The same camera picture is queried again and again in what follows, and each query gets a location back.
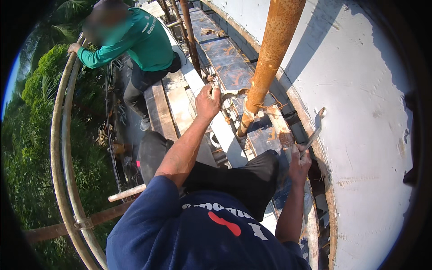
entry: white painted wall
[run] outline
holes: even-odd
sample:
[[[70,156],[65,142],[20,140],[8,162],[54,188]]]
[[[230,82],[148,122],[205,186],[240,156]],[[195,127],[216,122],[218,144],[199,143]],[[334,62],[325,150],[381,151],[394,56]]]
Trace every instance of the white painted wall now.
[[[212,0],[262,42],[270,0]],[[410,85],[390,39],[353,1],[308,0],[281,67],[311,119],[327,108],[338,217],[335,269],[377,269],[402,228],[411,188]]]

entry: hand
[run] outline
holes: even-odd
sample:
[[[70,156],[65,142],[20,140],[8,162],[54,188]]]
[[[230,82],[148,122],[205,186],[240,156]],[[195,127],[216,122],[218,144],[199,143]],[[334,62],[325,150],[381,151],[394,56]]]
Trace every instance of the hand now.
[[[309,168],[312,160],[309,156],[309,150],[300,159],[300,152],[306,147],[301,144],[294,144],[291,148],[291,163],[289,164],[288,175],[291,178],[292,184],[300,186],[302,189],[305,186],[306,177],[308,176]]]
[[[81,45],[79,44],[79,43],[72,43],[70,46],[69,46],[69,49],[67,49],[67,52],[68,53],[76,53],[76,54],[78,54],[78,50],[79,50],[79,48],[81,48]]]
[[[219,87],[215,86],[212,91],[212,86],[206,84],[195,99],[195,106],[197,118],[210,123],[221,108]]]

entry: black pants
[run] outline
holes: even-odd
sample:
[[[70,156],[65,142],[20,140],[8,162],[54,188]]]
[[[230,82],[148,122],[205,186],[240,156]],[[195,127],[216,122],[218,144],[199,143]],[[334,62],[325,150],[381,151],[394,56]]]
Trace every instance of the black pants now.
[[[178,53],[173,52],[175,57],[172,61],[171,66],[164,70],[158,71],[144,71],[138,66],[138,64],[132,61],[132,76],[124,91],[123,100],[130,106],[130,108],[136,112],[141,118],[147,117],[147,105],[144,98],[144,91],[156,82],[162,80],[168,72],[176,72],[181,67],[180,56]]]
[[[144,183],[149,184],[173,142],[154,131],[145,131],[141,140],[140,170]],[[183,184],[185,193],[214,190],[228,193],[241,201],[253,218],[262,221],[267,204],[276,191],[279,163],[276,151],[268,150],[244,167],[215,168],[195,162]]]

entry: sky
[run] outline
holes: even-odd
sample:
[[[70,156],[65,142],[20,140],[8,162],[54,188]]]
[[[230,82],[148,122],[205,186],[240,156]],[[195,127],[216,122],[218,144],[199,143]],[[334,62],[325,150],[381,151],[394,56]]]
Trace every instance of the sky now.
[[[18,76],[19,69],[19,56],[16,57],[15,63],[13,64],[12,70],[9,74],[9,79],[7,80],[6,91],[3,97],[1,120],[4,118],[4,111],[6,109],[6,104],[11,100],[13,91],[15,90],[16,77]]]

